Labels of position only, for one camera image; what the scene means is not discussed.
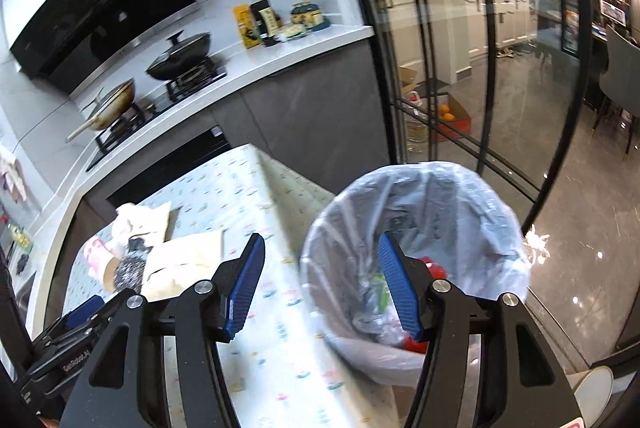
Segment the pink white paper cup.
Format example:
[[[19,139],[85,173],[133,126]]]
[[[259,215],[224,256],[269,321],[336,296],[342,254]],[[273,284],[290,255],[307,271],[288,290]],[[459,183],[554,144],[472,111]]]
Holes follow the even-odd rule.
[[[115,273],[120,259],[98,237],[92,237],[82,252],[88,263],[88,274],[98,281],[104,291],[115,292]]]

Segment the hanging pink white cloths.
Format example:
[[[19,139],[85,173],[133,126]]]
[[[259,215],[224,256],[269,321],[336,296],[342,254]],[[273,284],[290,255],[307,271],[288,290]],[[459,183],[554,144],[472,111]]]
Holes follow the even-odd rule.
[[[0,144],[0,169],[3,187],[10,193],[14,202],[27,200],[27,191],[15,155]]]

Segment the seasoning jar set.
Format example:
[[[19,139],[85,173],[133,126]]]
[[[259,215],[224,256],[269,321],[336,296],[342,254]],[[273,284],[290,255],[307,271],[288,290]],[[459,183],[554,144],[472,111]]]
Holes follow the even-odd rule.
[[[290,22],[282,26],[276,38],[281,43],[290,42],[303,38],[309,33],[323,31],[330,26],[331,21],[320,7],[310,0],[304,0],[293,6]]]

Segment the red plastic bag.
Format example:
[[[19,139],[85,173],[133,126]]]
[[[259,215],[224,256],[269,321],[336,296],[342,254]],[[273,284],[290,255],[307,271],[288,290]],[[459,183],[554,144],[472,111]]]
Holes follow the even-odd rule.
[[[426,292],[436,280],[446,280],[447,272],[430,257],[412,258],[408,269],[410,311],[408,320],[399,313],[402,329],[407,333],[401,348],[425,354],[428,342],[425,332],[432,326],[435,309],[427,301]]]

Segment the crumpled white tissue back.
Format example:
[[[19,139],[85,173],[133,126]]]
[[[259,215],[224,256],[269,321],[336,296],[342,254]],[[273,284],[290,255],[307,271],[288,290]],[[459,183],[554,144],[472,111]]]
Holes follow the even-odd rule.
[[[133,203],[122,204],[116,209],[116,218],[112,223],[112,238],[119,241],[128,241],[130,237],[146,234],[149,228],[149,208],[134,205]]]

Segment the green dish soap bottle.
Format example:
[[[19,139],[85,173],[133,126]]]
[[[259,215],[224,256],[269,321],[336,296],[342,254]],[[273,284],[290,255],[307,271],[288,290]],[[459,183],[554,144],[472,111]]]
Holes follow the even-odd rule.
[[[32,251],[32,240],[25,230],[13,222],[8,222],[6,225],[11,233],[13,242],[21,248],[25,254],[29,254]]]

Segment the black range hood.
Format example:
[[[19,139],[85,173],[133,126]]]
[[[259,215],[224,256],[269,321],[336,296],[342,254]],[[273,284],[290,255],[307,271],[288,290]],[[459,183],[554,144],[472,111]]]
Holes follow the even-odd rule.
[[[67,95],[117,52],[195,0],[46,0],[10,51],[29,78]]]

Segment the steel wool scrubber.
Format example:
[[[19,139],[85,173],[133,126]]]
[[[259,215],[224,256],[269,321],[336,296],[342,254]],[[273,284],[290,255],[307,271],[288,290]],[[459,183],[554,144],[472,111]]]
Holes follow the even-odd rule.
[[[145,244],[142,237],[130,237],[125,254],[119,259],[114,273],[114,289],[121,292],[124,289],[141,291],[143,272],[146,258],[152,247]]]

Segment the glass sliding door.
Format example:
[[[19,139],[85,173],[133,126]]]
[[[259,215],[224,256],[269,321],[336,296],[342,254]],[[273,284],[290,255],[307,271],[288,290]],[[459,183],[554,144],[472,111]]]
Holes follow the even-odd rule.
[[[639,127],[601,94],[634,0],[361,0],[396,162],[451,161],[512,208],[528,305],[570,364],[630,338]]]

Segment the beige paper envelope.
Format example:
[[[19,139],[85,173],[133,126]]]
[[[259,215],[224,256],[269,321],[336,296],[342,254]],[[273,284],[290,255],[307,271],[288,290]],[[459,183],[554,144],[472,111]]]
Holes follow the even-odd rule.
[[[224,233],[193,233],[152,248],[146,257],[140,294],[150,303],[179,296],[210,280],[224,259]]]
[[[172,203],[166,202],[155,208],[134,205],[128,218],[130,239],[144,240],[146,246],[163,244],[169,227]]]

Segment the beige frying pan with lid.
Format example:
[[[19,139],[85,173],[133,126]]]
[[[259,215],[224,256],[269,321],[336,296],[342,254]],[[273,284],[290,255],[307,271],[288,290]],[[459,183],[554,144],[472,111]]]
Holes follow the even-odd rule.
[[[65,142],[72,142],[85,130],[102,131],[112,126],[132,107],[134,96],[136,96],[136,85],[133,78],[119,84],[104,97],[96,95],[96,98],[93,99],[94,108],[85,123],[70,133]]]

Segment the floral patterned tablecloth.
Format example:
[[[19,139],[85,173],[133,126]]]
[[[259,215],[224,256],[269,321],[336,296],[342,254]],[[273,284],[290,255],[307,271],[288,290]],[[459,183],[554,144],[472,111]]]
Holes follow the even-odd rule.
[[[243,330],[218,350],[244,427],[396,427],[392,388],[371,382],[314,327],[299,282],[306,233],[332,194],[243,145],[168,183],[142,205],[169,204],[169,240],[215,231],[220,259],[248,237],[266,242],[266,262]]]

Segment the black wok with lid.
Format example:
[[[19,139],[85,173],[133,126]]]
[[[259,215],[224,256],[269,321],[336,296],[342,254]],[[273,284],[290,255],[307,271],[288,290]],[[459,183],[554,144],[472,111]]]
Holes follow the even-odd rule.
[[[195,68],[208,58],[209,32],[180,38],[181,31],[167,38],[170,47],[160,54],[146,69],[154,80],[171,81]]]

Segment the trash bin with clear liner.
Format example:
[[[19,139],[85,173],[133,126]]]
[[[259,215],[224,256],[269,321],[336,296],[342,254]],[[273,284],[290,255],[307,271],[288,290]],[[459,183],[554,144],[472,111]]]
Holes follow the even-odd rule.
[[[475,171],[451,162],[379,168],[334,197],[311,225],[299,259],[312,321],[352,368],[381,385],[414,387],[423,356],[401,349],[393,306],[366,304],[378,239],[390,232],[409,257],[430,257],[466,295],[525,298],[530,281],[514,211]]]

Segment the beige paper envelope front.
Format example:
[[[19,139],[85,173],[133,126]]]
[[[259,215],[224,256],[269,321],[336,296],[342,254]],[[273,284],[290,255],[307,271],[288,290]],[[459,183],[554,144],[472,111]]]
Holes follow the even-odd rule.
[[[179,296],[210,280],[224,259],[224,233],[193,233],[152,248],[146,257],[140,294],[150,303]]]

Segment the built-in black oven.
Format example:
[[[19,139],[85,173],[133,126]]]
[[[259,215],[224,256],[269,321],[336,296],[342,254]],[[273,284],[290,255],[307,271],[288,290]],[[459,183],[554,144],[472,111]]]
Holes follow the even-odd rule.
[[[216,125],[142,170],[114,190],[106,200],[114,207],[126,203],[139,204],[165,185],[230,149],[224,132]]]

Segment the dark soy sauce bottle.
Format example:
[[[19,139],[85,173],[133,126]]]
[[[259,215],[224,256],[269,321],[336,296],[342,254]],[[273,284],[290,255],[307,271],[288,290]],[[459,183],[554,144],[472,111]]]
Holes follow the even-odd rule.
[[[250,13],[257,28],[258,36],[266,47],[277,45],[277,35],[280,32],[280,23],[269,0],[252,0]]]

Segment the yellow seasoning box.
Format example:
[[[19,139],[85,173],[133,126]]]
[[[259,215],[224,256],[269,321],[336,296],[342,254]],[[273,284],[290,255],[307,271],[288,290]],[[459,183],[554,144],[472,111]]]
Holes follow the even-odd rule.
[[[235,6],[232,11],[244,47],[252,49],[259,46],[262,40],[256,32],[250,6],[247,4]]]

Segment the green white milk carton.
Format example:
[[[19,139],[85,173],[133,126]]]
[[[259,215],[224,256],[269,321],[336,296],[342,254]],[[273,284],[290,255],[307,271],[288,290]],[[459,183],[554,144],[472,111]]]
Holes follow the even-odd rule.
[[[375,273],[369,280],[366,304],[375,315],[382,315],[392,304],[390,290],[382,273]]]

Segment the black gas stove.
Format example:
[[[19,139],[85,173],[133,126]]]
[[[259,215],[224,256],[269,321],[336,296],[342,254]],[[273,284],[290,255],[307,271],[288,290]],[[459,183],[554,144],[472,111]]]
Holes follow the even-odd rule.
[[[98,151],[88,163],[86,170],[93,170],[106,155],[155,118],[226,76],[227,70],[222,61],[215,62],[207,58],[186,73],[168,81],[156,98],[134,101],[129,110],[94,138]]]

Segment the beige paper envelope back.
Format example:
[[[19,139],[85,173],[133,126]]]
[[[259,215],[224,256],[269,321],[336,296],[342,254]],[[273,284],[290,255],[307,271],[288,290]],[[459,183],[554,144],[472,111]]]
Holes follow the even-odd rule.
[[[169,227],[172,203],[166,202],[155,208],[134,205],[128,218],[130,239],[144,240],[146,246],[163,244]]]

